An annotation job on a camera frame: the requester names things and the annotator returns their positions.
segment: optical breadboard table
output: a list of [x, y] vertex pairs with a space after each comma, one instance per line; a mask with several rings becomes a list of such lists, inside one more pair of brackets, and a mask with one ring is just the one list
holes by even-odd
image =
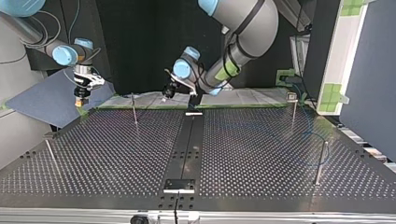
[[[136, 124], [132, 110], [111, 109], [76, 121], [0, 171], [0, 223], [396, 213], [396, 175], [313, 111], [299, 108], [295, 120], [292, 106], [203, 113], [139, 110]], [[168, 190], [183, 183], [186, 193]]]

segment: cable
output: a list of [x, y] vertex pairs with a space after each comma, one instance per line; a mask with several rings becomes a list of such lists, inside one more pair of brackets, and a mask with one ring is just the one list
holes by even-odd
[[43, 29], [43, 31], [41, 32], [43, 37], [41, 38], [40, 41], [38, 41], [37, 44], [30, 44], [28, 42], [25, 42], [24, 40], [20, 39], [20, 41], [22, 42], [23, 45], [25, 46], [29, 46], [29, 45], [43, 45], [45, 43], [47, 43], [47, 41], [49, 40], [49, 32], [47, 31], [46, 26], [43, 24], [43, 22], [41, 22], [39, 19], [37, 19], [36, 17], [32, 17], [33, 20], [35, 20]]
[[[297, 92], [301, 95], [301, 91], [300, 91], [300, 89], [298, 88], [298, 86], [295, 85], [295, 84], [293, 84], [293, 87], [294, 87], [294, 88], [297, 90]], [[326, 139], [325, 139], [322, 135], [320, 135], [320, 134], [318, 134], [318, 133], [314, 133], [314, 125], [312, 124], [311, 119], [310, 119], [309, 116], [308, 116], [308, 113], [306, 113], [306, 110], [305, 110], [305, 108], [304, 108], [304, 105], [300, 105], [300, 107], [301, 107], [301, 109], [302, 109], [303, 112], [304, 112], [304, 115], [305, 115], [306, 120], [308, 121], [308, 131], [307, 131], [307, 132], [303, 132], [302, 135], [304, 135], [305, 138], [306, 138], [307, 136], [309, 136], [309, 135], [315, 135], [315, 136], [319, 137], [321, 140], [323, 140], [323, 143], [326, 143], [327, 141], [326, 141]], [[326, 157], [326, 159], [325, 159], [322, 163], [320, 163], [319, 165], [323, 165], [323, 164], [327, 163], [327, 162], [329, 161], [330, 157], [331, 157], [329, 146], [327, 146], [326, 148], [324, 148], [325, 145], [326, 145], [326, 144], [323, 144], [322, 150], [326, 149], [327, 157]], [[313, 164], [306, 164], [306, 165], [308, 165], [308, 166], [317, 166], [317, 164], [314, 164], [314, 165], [313, 165]]]
[[73, 19], [72, 24], [70, 25], [69, 34], [68, 34], [68, 37], [67, 37], [67, 40], [69, 41], [69, 44], [72, 44], [72, 31], [73, 31], [73, 27], [74, 27], [74, 25], [76, 24], [76, 21], [77, 21], [77, 19], [78, 19], [80, 5], [81, 5], [81, 1], [78, 0], [76, 16], [75, 16], [75, 18]]
[[[56, 16], [54, 16], [52, 13], [49, 13], [48, 11], [40, 10], [38, 12], [43, 13], [43, 14], [47, 14], [47, 15], [51, 16], [53, 19], [55, 19], [56, 23], [58, 24], [58, 32], [56, 33], [55, 37], [53, 37], [48, 42], [46, 41], [46, 43], [44, 43], [44, 44], [32, 44], [32, 43], [26, 43], [26, 42], [22, 41], [22, 43], [28, 49], [42, 49], [42, 48], [52, 44], [53, 42], [55, 42], [57, 40], [57, 38], [59, 37], [59, 35], [61, 34], [61, 30], [62, 30], [61, 22], [58, 20], [58, 18]], [[43, 26], [45, 32], [47, 32], [47, 28], [42, 24], [42, 22], [39, 22], [39, 23]]]
[[87, 62], [87, 61], [89, 61], [89, 60], [92, 60], [94, 57], [96, 57], [96, 55], [98, 55], [98, 54], [100, 53], [101, 50], [102, 50], [101, 48], [94, 49], [93, 52], [92, 52], [91, 57], [87, 58], [87, 59], [84, 60], [84, 62], [82, 62], [82, 63], [85, 63], [85, 62]]
[[[227, 40], [227, 42], [226, 42], [226, 45], [225, 45], [225, 49], [224, 49], [223, 54], [222, 54], [223, 69], [224, 69], [224, 72], [226, 73], [226, 75], [228, 76], [228, 80], [227, 80], [222, 86], [214, 87], [214, 86], [212, 86], [212, 85], [209, 85], [209, 83], [208, 83], [207, 80], [206, 80], [206, 77], [202, 78], [202, 74], [200, 75], [200, 79], [204, 82], [204, 84], [205, 84], [206, 86], [212, 88], [212, 89], [224, 89], [224, 87], [226, 87], [226, 86], [230, 83], [230, 81], [234, 78], [234, 76], [231, 75], [231, 73], [228, 71], [228, 68], [227, 68], [227, 56], [228, 56], [229, 58], [232, 57], [232, 54], [231, 54], [231, 46], [233, 45], [233, 43], [231, 43], [231, 42], [233, 41], [233, 37], [234, 37], [234, 36], [235, 36], [235, 33], [233, 33], [233, 34], [228, 38], [228, 40]], [[239, 73], [239, 72], [241, 71], [241, 68], [239, 67], [239, 65], [236, 64], [233, 60], [231, 60], [231, 62], [233, 63], [233, 66], [235, 66], [235, 67], [237, 68], [237, 73]]]
[[[300, 11], [299, 11], [298, 17], [297, 17], [297, 24], [296, 24], [297, 32], [298, 32], [298, 26], [299, 26], [299, 23], [300, 23], [300, 19], [301, 19], [301, 16], [302, 16], [302, 14], [303, 14], [303, 7], [304, 7], [304, 6], [301, 5]], [[305, 85], [305, 81], [304, 81], [304, 78], [303, 78], [303, 76], [304, 76], [304, 71], [302, 70], [302, 68], [301, 68], [301, 66], [300, 66], [300, 59], [299, 59], [299, 55], [300, 55], [300, 54], [298, 53], [299, 50], [298, 50], [298, 47], [297, 47], [297, 40], [298, 40], [297, 35], [296, 35], [294, 38], [295, 38], [295, 40], [294, 40], [294, 45], [295, 45], [295, 48], [296, 48], [297, 66], [298, 66], [298, 70], [300, 71], [300, 75], [297, 75], [297, 74], [296, 74], [296, 76], [299, 77], [299, 78], [302, 80], [303, 85], [304, 85], [304, 88], [305, 88], [305, 92], [306, 92], [306, 94], [308, 95], [308, 98], [310, 99], [310, 101], [311, 101], [312, 105], [314, 106], [314, 108], [315, 108], [316, 110], [318, 110], [318, 109], [317, 109], [317, 106], [314, 104], [314, 101], [312, 100], [311, 94], [309, 94], [308, 88], [307, 88], [306, 85]]]
[[2, 63], [0, 63], [0, 64], [17, 63], [17, 62], [22, 61], [26, 56], [27, 56], [27, 52], [25, 51], [25, 53], [23, 54], [23, 56], [21, 56], [19, 59], [14, 60], [14, 61], [9, 61], [9, 62], [2, 62]]
[[72, 80], [67, 74], [66, 74], [66, 71], [65, 71], [65, 69], [64, 69], [64, 75], [67, 77], [67, 79], [69, 80], [69, 81], [71, 81], [73, 84], [75, 84], [76, 86], [78, 86], [78, 87], [80, 87], [80, 88], [82, 88], [82, 89], [86, 89], [87, 87], [83, 87], [83, 86], [81, 86], [81, 85], [79, 85], [78, 83], [76, 83], [74, 80]]

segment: metal post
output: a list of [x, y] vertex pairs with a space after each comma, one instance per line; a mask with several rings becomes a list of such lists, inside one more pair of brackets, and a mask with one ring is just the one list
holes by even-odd
[[296, 101], [296, 102], [294, 103], [293, 123], [294, 123], [294, 121], [295, 121], [295, 119], [296, 119], [297, 104], [298, 104], [298, 101]]
[[321, 154], [320, 154], [320, 159], [319, 159], [319, 164], [318, 164], [318, 171], [317, 171], [317, 176], [315, 177], [315, 185], [319, 185], [320, 183], [320, 177], [321, 177], [321, 173], [323, 170], [323, 165], [324, 165], [324, 152], [326, 151], [325, 148], [329, 147], [329, 143], [328, 142], [324, 142], [323, 143], [323, 148], [321, 150]]
[[50, 156], [52, 157], [53, 160], [55, 160], [55, 155], [53, 154], [52, 147], [50, 146], [50, 141], [48, 139], [46, 139], [46, 144], [49, 149]]
[[134, 101], [134, 94], [132, 93], [132, 109], [134, 111], [134, 123], [137, 124], [137, 115], [135, 109], [135, 101]]

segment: green tape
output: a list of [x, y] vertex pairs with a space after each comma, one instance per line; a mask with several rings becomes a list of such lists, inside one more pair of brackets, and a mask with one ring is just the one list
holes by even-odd
[[89, 114], [90, 114], [89, 111], [83, 109], [82, 107], [76, 107], [76, 109], [77, 109], [79, 115], [80, 115], [83, 119], [87, 118], [87, 117], [89, 116]]
[[[238, 67], [236, 67], [232, 62], [227, 62], [226, 65], [227, 67], [227, 71], [230, 73], [230, 75], [232, 77], [236, 77], [238, 76]], [[215, 76], [215, 78], [218, 81], [224, 81], [227, 80], [228, 78], [230, 78], [230, 76], [228, 76], [228, 74], [225, 72], [224, 67], [221, 68], [221, 70], [218, 72], [218, 74]]]
[[7, 102], [7, 100], [0, 102], [1, 103], [0, 110], [8, 110], [9, 109], [8, 106], [6, 106], [6, 102]]
[[341, 16], [359, 16], [364, 0], [344, 0], [343, 8], [341, 9]]
[[276, 85], [284, 87], [292, 87], [292, 84], [287, 84], [286, 82], [280, 80], [281, 77], [294, 77], [296, 71], [294, 69], [289, 70], [277, 70], [276, 72]]
[[271, 105], [198, 105], [198, 109], [215, 109], [215, 108], [281, 108], [289, 104], [271, 104]]
[[341, 84], [325, 84], [321, 95], [319, 111], [335, 112], [341, 100]]
[[[98, 107], [99, 110], [101, 109], [133, 109], [131, 105], [104, 105]], [[150, 110], [167, 110], [167, 109], [187, 109], [186, 105], [137, 105], [135, 109], [150, 109]]]

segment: black backdrop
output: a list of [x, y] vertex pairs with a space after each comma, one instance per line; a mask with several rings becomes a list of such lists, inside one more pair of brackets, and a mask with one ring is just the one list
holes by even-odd
[[[118, 94], [160, 91], [186, 46], [200, 50], [206, 68], [221, 55], [221, 25], [197, 0], [96, 0], [112, 80]], [[290, 36], [295, 29], [279, 15], [274, 45], [233, 80], [235, 87], [274, 87], [276, 70], [292, 68]]]

